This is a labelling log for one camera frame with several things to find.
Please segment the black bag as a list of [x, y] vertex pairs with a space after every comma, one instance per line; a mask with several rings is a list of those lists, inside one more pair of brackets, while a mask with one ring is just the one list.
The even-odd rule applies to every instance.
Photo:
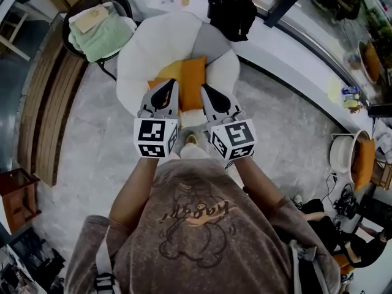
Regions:
[[247, 34], [256, 18], [252, 0], [208, 0], [207, 17], [231, 42], [247, 41]]

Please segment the red-brown wooden cabinet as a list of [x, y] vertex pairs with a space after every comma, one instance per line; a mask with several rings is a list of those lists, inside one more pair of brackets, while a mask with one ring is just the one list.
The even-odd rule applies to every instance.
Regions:
[[10, 235], [41, 213], [36, 205], [38, 181], [22, 168], [0, 173], [0, 223]]

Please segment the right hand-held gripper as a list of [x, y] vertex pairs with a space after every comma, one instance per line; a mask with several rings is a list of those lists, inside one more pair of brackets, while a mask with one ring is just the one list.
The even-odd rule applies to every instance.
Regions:
[[241, 111], [236, 97], [233, 94], [226, 96], [207, 83], [202, 84], [201, 97], [203, 110], [209, 122], [217, 118], [226, 118], [220, 122], [208, 123], [205, 130], [209, 143], [222, 160], [228, 164], [252, 156], [256, 146], [254, 123], [243, 114], [239, 119], [233, 116]]

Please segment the white round chair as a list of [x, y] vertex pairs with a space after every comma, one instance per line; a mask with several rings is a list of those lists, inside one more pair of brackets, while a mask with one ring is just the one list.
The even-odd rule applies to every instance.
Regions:
[[359, 153], [360, 142], [372, 138], [365, 130], [359, 130], [355, 134], [331, 134], [331, 137], [333, 139], [330, 149], [332, 171], [353, 183], [352, 167]]

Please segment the white wooden side table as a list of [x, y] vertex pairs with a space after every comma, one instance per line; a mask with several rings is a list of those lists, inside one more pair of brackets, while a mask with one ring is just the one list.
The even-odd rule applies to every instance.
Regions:
[[27, 20], [27, 18], [29, 16], [33, 16], [33, 12], [28, 6], [19, 3], [17, 0], [2, 0], [2, 2], [0, 3], [0, 27], [3, 23], [3, 21], [5, 20], [6, 15], [11, 10], [12, 7], [17, 8], [20, 11], [22, 11], [23, 15], [17, 24], [15, 24], [15, 23], [11, 24], [14, 27], [14, 30], [13, 30], [12, 35], [9, 38], [4, 37], [0, 33], [0, 43], [3, 44], [8, 49], [12, 50], [14, 53], [19, 55], [20, 57], [22, 57], [24, 60], [30, 61], [31, 58], [26, 53], [21, 51], [18, 47], [16, 47], [13, 44], [13, 41], [15, 40], [23, 23]]

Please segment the person's left forearm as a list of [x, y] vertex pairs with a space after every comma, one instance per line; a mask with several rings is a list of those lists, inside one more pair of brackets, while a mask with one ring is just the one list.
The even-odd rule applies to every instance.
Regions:
[[140, 158], [116, 196], [109, 219], [133, 232], [149, 199], [159, 160]]

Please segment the pale yellow paper sheet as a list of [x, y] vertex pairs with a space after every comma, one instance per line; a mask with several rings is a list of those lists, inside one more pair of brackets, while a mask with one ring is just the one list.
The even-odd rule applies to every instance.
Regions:
[[338, 78], [328, 80], [327, 97], [333, 104], [341, 104], [341, 89], [341, 81]]

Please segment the brown cushion in tub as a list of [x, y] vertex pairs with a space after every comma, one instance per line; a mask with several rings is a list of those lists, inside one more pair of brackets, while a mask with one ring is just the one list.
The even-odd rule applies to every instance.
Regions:
[[380, 60], [373, 44], [369, 41], [364, 51], [364, 65], [373, 82], [376, 82], [380, 75]]

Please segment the person's right forearm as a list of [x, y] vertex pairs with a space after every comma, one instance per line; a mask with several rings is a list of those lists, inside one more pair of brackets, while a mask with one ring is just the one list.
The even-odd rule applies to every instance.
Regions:
[[276, 185], [258, 167], [251, 157], [234, 161], [238, 174], [251, 200], [269, 218], [278, 207], [283, 196]]

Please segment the black equipment pile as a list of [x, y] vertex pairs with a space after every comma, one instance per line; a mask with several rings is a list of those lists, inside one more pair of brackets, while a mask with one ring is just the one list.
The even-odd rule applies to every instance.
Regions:
[[64, 294], [65, 259], [29, 228], [0, 244], [0, 294]]

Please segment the beige book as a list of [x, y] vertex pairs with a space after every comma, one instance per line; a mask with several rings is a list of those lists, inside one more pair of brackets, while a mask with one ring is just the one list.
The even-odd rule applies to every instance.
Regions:
[[104, 6], [95, 6], [80, 15], [75, 21], [76, 27], [84, 34], [97, 26], [109, 16], [108, 10]]

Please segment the black window frame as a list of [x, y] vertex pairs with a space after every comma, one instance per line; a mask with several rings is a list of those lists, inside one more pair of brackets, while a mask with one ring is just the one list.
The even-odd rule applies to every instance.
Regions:
[[358, 86], [365, 99], [375, 98], [374, 84], [361, 68], [358, 42], [370, 38], [366, 20], [368, 9], [362, 0], [356, 20], [336, 21], [311, 0], [257, 0], [267, 10], [266, 23], [294, 37], [317, 54], [342, 78], [345, 84]]

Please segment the white flower-shaped chair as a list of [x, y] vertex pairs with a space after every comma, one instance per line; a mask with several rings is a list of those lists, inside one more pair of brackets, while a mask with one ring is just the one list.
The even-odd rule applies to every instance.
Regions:
[[[198, 31], [204, 21], [189, 12], [174, 12], [148, 18], [141, 23], [131, 39], [119, 52], [117, 60], [116, 93], [124, 108], [136, 116], [143, 96], [150, 90], [162, 68], [190, 55]], [[240, 64], [231, 49], [205, 66], [206, 82], [224, 93], [231, 93], [239, 77]], [[183, 127], [207, 122], [203, 110], [182, 112]]]

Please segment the small orange pillow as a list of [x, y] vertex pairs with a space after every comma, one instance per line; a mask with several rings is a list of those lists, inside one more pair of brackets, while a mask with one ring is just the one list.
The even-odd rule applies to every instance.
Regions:
[[151, 104], [154, 108], [163, 109], [169, 105], [173, 84], [174, 79], [158, 78], [154, 81], [148, 81], [150, 90], [159, 87], [157, 91], [154, 91], [151, 98]]

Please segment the orange chair cushion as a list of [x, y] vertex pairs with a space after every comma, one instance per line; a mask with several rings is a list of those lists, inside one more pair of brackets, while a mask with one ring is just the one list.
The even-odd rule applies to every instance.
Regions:
[[375, 141], [363, 140], [360, 142], [359, 153], [352, 167], [352, 179], [355, 190], [361, 190], [370, 183], [375, 161]]

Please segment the large orange pillow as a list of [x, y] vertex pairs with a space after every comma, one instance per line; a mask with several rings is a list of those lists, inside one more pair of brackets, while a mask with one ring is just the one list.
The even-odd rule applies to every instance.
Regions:
[[183, 61], [179, 92], [182, 112], [202, 109], [200, 89], [206, 82], [205, 66], [206, 56]]

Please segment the grey fabric pillow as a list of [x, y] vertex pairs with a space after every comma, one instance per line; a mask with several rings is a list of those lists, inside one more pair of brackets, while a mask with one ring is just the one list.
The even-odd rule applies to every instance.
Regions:
[[206, 65], [211, 64], [231, 50], [229, 40], [215, 26], [203, 22], [192, 49], [190, 58], [206, 57]]

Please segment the person's cream trousers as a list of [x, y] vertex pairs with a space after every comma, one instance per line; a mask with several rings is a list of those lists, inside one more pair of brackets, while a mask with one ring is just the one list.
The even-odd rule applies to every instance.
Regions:
[[180, 158], [183, 160], [199, 160], [199, 159], [210, 159], [210, 155], [203, 150], [201, 147], [194, 143], [186, 143], [180, 150]]

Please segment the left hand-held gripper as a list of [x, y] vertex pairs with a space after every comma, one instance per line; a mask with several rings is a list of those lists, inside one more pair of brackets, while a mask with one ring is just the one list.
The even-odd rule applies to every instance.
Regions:
[[150, 89], [134, 119], [134, 145], [141, 157], [165, 158], [179, 137], [179, 83], [171, 78]]

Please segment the person's brown printed shirt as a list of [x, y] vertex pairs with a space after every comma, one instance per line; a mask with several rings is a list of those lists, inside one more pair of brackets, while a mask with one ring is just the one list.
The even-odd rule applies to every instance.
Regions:
[[267, 218], [214, 159], [157, 165], [133, 232], [88, 216], [65, 294], [337, 294], [340, 269], [292, 200]]

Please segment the wooden plank platform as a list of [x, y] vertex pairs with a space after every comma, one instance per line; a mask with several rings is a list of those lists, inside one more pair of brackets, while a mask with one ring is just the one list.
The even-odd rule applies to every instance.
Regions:
[[46, 185], [56, 185], [67, 120], [88, 63], [66, 50], [61, 30], [43, 48], [32, 75], [18, 138], [17, 162]]

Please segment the yellow round seat cushion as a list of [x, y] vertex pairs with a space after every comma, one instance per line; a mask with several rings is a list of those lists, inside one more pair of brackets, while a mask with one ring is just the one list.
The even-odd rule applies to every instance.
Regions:
[[160, 70], [158, 76], [156, 77], [156, 81], [158, 80], [169, 80], [175, 79], [178, 83], [181, 82], [182, 79], [182, 66], [183, 60], [174, 61], [171, 64], [165, 66]]

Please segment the green knitted blanket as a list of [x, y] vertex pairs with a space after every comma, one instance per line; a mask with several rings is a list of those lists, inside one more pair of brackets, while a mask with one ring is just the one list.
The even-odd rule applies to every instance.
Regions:
[[108, 17], [86, 32], [82, 32], [76, 24], [81, 15], [69, 19], [69, 41], [89, 62], [96, 62], [122, 49], [137, 29], [133, 19], [120, 16], [112, 7], [108, 7], [107, 11]]

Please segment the light wooden stool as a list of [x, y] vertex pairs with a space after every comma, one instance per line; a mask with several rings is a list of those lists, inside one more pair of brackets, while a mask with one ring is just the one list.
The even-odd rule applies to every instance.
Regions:
[[392, 164], [375, 160], [371, 183], [381, 187], [383, 190], [392, 189]]

